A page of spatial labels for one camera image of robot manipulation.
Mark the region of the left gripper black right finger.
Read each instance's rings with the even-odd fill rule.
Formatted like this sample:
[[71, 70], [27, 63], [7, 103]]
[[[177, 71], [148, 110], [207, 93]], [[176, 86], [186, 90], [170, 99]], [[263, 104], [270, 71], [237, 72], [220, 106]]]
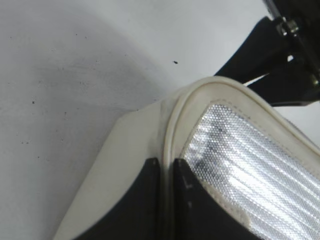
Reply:
[[232, 218], [201, 185], [187, 162], [173, 162], [176, 240], [251, 240], [253, 234]]

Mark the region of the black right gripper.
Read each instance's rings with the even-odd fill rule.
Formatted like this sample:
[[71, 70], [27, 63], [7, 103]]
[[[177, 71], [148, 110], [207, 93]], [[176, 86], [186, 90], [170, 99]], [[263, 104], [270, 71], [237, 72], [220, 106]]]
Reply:
[[273, 107], [307, 106], [320, 99], [320, 2], [265, 0], [262, 18], [215, 73], [233, 79]]

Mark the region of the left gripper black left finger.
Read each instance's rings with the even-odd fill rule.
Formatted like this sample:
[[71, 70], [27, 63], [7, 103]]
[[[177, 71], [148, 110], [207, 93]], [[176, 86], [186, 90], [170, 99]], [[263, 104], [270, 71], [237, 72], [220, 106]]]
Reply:
[[159, 184], [159, 160], [149, 158], [120, 201], [85, 231], [82, 239], [155, 240]]

